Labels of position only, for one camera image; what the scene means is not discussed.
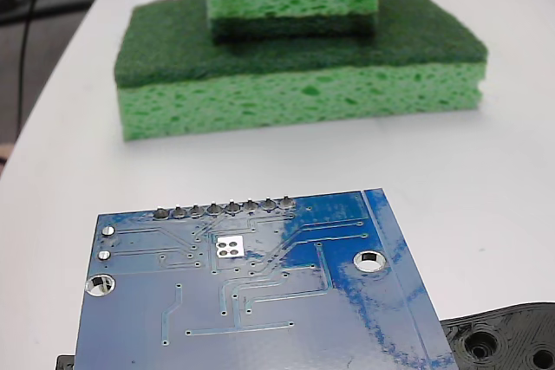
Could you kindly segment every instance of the yellow-green sponge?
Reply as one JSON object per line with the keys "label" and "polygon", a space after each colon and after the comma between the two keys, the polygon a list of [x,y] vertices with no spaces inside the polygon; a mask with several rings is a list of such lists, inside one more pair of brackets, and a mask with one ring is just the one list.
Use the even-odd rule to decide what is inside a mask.
{"label": "yellow-green sponge", "polygon": [[476,108],[486,48],[429,0],[381,0],[374,39],[214,45],[205,0],[138,8],[115,68],[126,140]]}
{"label": "yellow-green sponge", "polygon": [[216,42],[280,36],[370,36],[378,0],[206,0]]}

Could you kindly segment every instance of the green scrub pad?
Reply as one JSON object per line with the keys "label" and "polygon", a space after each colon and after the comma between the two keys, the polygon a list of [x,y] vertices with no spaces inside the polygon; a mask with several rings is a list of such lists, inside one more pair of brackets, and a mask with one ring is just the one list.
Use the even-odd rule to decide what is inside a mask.
{"label": "green scrub pad", "polygon": [[378,0],[207,0],[216,42],[374,32]]}
{"label": "green scrub pad", "polygon": [[115,67],[126,140],[476,108],[486,48],[429,0],[381,0],[374,38],[214,45],[205,0],[139,7]]}

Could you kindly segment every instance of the blue circuit board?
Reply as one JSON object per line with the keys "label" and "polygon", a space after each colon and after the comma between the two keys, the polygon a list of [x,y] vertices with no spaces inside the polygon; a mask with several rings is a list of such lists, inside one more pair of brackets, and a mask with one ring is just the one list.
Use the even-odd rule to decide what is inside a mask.
{"label": "blue circuit board", "polygon": [[75,370],[456,369],[382,190],[101,215]]}

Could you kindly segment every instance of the sponge layer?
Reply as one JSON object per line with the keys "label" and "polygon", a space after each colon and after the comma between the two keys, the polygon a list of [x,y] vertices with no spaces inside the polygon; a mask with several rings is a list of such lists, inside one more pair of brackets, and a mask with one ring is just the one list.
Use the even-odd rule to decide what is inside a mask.
{"label": "sponge layer", "polygon": [[371,35],[378,0],[207,0],[216,41],[279,36]]}
{"label": "sponge layer", "polygon": [[485,62],[484,45],[429,0],[381,0],[375,37],[271,39],[214,45],[205,0],[172,0],[135,10],[115,79],[120,88],[238,74],[334,67]]}
{"label": "sponge layer", "polygon": [[120,90],[126,140],[476,108],[484,63],[329,68]]}

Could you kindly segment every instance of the stacked sponges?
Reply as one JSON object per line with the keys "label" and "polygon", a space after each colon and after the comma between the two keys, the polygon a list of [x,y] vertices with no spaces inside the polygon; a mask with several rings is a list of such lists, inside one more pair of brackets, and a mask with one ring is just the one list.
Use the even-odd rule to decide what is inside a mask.
{"label": "stacked sponges", "polygon": [[[377,24],[369,6],[377,0],[345,0],[343,14],[331,7],[341,0],[322,0],[330,1],[323,15],[300,12],[320,1],[297,9],[290,0],[289,15],[272,1],[272,10],[260,3],[243,16],[224,0],[137,8],[115,68],[125,139],[477,107],[486,48],[430,0],[380,0]],[[342,35],[347,24],[317,35],[353,10],[374,35]],[[234,20],[258,23],[245,31]]]}

